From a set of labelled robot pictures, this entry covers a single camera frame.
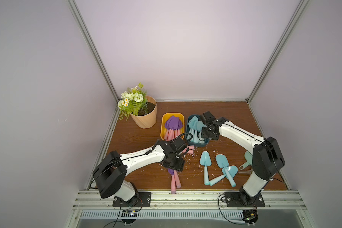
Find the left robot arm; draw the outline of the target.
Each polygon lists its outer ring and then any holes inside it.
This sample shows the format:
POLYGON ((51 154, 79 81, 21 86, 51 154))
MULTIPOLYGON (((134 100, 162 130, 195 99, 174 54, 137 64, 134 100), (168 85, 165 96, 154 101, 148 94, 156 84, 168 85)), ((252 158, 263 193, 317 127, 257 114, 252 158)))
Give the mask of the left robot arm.
POLYGON ((131 200, 137 191, 132 183, 125 180, 127 175, 153 163, 181 172, 188 151, 186 140, 177 137, 171 141, 157 140, 153 146, 133 153, 110 152, 93 170, 100 197, 106 199, 116 196, 124 201, 131 200))

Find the green plant with white flowers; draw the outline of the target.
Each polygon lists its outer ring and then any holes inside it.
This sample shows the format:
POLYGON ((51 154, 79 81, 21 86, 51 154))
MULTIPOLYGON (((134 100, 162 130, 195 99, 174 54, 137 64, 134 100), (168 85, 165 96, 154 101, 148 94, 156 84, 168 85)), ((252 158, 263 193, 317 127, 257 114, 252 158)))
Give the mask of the green plant with white flowers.
POLYGON ((129 118, 130 115, 144 116, 149 113, 147 92, 143 88, 143 84, 139 83, 135 87, 127 88, 121 94, 121 100, 118 101, 117 106, 120 110, 119 120, 129 118))

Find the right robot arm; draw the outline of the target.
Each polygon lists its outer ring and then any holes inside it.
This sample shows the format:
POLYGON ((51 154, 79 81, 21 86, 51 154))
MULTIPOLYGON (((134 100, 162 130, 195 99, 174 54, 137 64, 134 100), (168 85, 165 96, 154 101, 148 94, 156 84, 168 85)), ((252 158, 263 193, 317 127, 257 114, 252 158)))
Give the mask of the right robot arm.
POLYGON ((286 164, 275 138, 254 135, 227 118, 216 118, 210 112, 200 116, 206 125, 202 128, 202 137, 218 140, 226 137, 239 144, 252 155, 252 174, 240 192, 243 196, 255 197, 267 185, 270 179, 286 164))

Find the dark teal storage box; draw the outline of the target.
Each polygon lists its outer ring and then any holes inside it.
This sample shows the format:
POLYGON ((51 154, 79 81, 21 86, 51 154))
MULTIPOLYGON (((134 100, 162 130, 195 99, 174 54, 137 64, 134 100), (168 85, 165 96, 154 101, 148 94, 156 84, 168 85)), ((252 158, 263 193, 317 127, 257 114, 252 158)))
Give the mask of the dark teal storage box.
POLYGON ((190 115, 188 117, 187 125, 186 125, 186 139, 189 145, 194 145, 196 147, 206 147, 209 143, 209 139, 203 138, 201 135, 202 128, 205 127, 205 124, 201 121, 201 117, 199 115, 190 115))

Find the yellow storage box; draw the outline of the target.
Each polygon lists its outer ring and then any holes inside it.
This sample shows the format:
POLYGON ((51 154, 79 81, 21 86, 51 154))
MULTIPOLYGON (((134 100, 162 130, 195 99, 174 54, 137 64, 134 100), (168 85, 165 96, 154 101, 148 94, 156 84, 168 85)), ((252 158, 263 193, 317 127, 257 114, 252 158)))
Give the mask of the yellow storage box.
POLYGON ((161 121, 161 139, 169 141, 185 133, 185 119, 181 113, 166 113, 161 121))

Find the beige flower pot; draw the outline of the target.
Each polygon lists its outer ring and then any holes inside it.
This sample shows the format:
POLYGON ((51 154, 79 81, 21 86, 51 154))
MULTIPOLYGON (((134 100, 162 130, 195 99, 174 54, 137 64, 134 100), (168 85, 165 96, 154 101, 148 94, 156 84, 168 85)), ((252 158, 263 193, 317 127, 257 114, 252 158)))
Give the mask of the beige flower pot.
POLYGON ((156 124, 157 120, 157 102, 153 97, 145 96, 148 100, 148 104, 153 104, 153 110, 149 111, 148 114, 144 116, 135 116, 131 114, 134 122, 142 129, 148 129, 153 127, 156 124))

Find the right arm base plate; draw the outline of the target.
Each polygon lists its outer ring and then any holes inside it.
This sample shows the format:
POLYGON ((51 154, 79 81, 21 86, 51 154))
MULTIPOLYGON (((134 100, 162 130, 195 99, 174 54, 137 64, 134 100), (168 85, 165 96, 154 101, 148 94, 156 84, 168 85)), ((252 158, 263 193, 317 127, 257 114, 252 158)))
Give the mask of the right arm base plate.
POLYGON ((243 192, 225 192, 224 196, 226 198, 227 207, 263 208, 266 206, 261 193, 251 197, 243 192))

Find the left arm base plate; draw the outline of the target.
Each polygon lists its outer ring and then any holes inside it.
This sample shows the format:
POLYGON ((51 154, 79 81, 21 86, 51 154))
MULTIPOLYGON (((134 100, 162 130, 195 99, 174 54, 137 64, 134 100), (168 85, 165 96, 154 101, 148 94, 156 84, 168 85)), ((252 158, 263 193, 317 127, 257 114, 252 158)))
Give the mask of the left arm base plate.
POLYGON ((131 199, 124 201, 122 198, 115 196, 112 206, 114 208, 140 208, 150 207, 151 204, 151 192, 137 192, 131 199))

